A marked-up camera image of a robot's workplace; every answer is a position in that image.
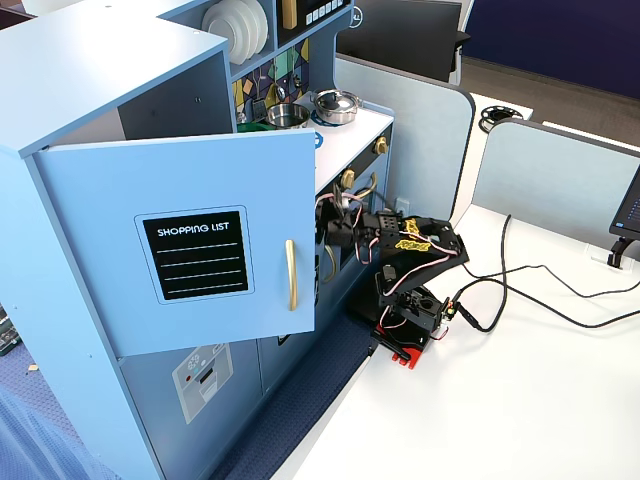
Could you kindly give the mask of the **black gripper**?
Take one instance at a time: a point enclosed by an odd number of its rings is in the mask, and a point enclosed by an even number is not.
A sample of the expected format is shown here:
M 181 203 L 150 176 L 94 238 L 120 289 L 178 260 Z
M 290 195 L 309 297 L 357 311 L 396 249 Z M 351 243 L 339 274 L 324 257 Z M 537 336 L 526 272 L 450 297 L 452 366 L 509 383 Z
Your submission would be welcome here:
M 379 216 L 371 213 L 347 212 L 340 216 L 334 211 L 334 198 L 318 199 L 315 205 L 315 243 L 353 247 L 368 243 L 379 236 Z

